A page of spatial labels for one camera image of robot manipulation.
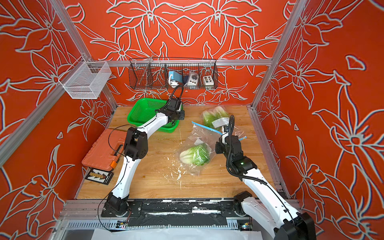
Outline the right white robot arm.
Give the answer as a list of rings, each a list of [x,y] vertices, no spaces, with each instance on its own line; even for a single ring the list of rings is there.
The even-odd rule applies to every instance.
[[[308,213],[300,213],[264,178],[257,165],[244,155],[236,136],[220,137],[217,154],[227,158],[230,175],[239,178],[256,194],[258,204],[247,191],[234,197],[240,212],[252,217],[274,240],[315,240],[315,223]]]

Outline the green chinese cabbage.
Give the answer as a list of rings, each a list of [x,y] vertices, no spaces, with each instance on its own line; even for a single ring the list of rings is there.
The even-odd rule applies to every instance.
[[[211,149],[202,143],[181,152],[179,159],[184,164],[203,166],[211,160]]]

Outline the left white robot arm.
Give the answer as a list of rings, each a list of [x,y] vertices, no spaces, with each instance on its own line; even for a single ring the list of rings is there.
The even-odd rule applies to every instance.
[[[128,212],[127,199],[130,194],[131,183],[139,163],[149,151],[148,139],[161,127],[174,121],[183,120],[185,111],[182,106],[181,100],[172,98],[151,111],[144,110],[142,113],[145,116],[150,114],[151,118],[143,124],[130,127],[127,130],[123,144],[122,170],[115,187],[107,195],[106,211],[109,210],[117,216],[123,216]]]

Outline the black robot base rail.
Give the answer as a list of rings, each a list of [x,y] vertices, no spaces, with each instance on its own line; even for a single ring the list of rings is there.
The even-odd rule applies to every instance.
[[[221,228],[243,230],[252,218],[239,213],[232,198],[216,199],[128,199],[115,211],[106,203],[102,218],[115,218],[128,228]]]

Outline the clear zip-top bag blue seal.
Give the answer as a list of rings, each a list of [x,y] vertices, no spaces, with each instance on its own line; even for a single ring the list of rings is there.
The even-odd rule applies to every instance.
[[[190,175],[198,176],[201,171],[208,166],[208,164],[214,159],[214,157],[217,155],[215,152],[215,145],[216,142],[220,140],[220,137],[223,133],[229,132],[230,136],[226,138],[229,143],[232,142],[232,139],[238,139],[240,141],[247,138],[247,136],[244,134],[243,131],[241,131],[239,128],[235,126],[233,123],[229,123],[227,126],[224,126],[222,128],[222,131],[219,132],[217,130],[208,128],[204,125],[197,124],[193,122],[193,130],[191,134],[188,136],[187,140],[182,144],[182,147],[177,152],[176,156],[179,160],[181,167]],[[179,155],[181,152],[194,147],[196,145],[205,143],[209,146],[211,149],[211,160],[209,163],[203,165],[203,166],[194,166],[190,164],[184,164],[180,161]],[[228,156],[225,156],[226,158],[226,167],[230,170],[230,172],[238,175],[239,171],[236,170],[236,162],[242,162],[245,158],[244,153],[239,155],[234,155],[229,153]]]

